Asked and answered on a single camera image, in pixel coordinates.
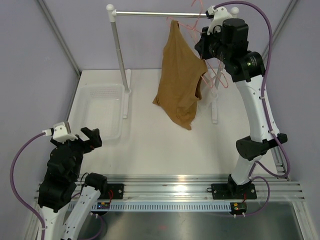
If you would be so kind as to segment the tan tank top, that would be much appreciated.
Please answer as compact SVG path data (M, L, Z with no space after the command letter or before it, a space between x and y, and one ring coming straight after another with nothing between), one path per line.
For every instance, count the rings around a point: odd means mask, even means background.
M205 61L197 57L185 41L179 22L172 20L152 103L161 107L175 124L190 131L198 101L202 99L202 77L207 71Z

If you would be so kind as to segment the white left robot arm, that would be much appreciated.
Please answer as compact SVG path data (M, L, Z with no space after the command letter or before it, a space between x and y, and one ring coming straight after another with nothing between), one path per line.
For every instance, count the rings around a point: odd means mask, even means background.
M43 218L41 239L43 240L75 240L97 199L108 194L107 177L98 173L90 173L84 181L78 202L71 215L65 215L76 189L76 182L84 154L102 146L100 130L83 127L81 132L88 138L82 140L78 135L75 139L50 141L55 145L47 162L47 170L43 182L38 189L38 205Z

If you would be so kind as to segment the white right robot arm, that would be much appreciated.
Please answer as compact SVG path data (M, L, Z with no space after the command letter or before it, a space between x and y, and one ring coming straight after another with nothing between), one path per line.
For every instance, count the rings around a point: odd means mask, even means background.
M216 58L224 64L240 92L249 121L249 136L236 141L239 157L227 183L211 185L214 200L255 200L257 194L251 175L256 164L270 149L288 140L285 133L280 133L269 111L263 86L265 65L258 52L248 50L248 33L249 26L243 19L213 20L202 29L194 47L203 60Z

